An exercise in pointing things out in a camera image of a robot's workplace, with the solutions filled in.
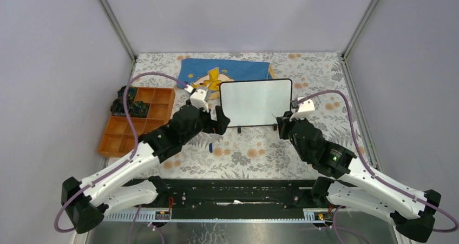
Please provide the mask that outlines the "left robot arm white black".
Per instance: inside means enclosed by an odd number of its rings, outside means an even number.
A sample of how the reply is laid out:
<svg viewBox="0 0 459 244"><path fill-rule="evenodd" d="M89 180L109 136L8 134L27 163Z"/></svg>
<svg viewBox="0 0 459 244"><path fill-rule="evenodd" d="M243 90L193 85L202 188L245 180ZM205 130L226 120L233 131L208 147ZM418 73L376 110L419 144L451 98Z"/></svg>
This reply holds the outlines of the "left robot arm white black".
<svg viewBox="0 0 459 244"><path fill-rule="evenodd" d="M209 112L183 105L168 123L135 138L136 145L124 157L99 172L77 180L69 177L62 183L62 207L54 222L58 232L60 216L66 213L73 227L70 231L86 233L105 216L128 207L149 204L163 206L167 187L159 177L135 186L125 184L137 174L157 166L181 152L182 147L199 133L223 135L230 123L222 107L216 106L216 120Z"/></svg>

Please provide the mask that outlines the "black framed whiteboard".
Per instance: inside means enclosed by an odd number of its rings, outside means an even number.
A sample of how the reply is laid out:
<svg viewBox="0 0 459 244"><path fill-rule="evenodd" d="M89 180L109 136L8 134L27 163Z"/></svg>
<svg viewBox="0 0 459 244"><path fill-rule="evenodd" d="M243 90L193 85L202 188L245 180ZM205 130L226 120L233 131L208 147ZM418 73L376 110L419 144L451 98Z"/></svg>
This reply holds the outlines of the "black framed whiteboard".
<svg viewBox="0 0 459 244"><path fill-rule="evenodd" d="M228 127L276 124L271 114L283 116L291 109L292 86L289 78L222 83L220 106L231 120Z"/></svg>

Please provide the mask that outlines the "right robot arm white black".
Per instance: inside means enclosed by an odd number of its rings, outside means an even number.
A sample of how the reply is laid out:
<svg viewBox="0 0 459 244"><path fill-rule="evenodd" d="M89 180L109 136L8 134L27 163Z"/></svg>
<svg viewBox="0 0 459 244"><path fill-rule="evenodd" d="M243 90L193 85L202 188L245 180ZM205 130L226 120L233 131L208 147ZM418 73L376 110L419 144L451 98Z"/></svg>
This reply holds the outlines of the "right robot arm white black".
<svg viewBox="0 0 459 244"><path fill-rule="evenodd" d="M373 170L351 150L326 140L304 116L287 111L276 120L280 139L289 140L300 159L320 174L310 193L315 206L359 209L386 221L406 238L428 241L440 193L411 188Z"/></svg>

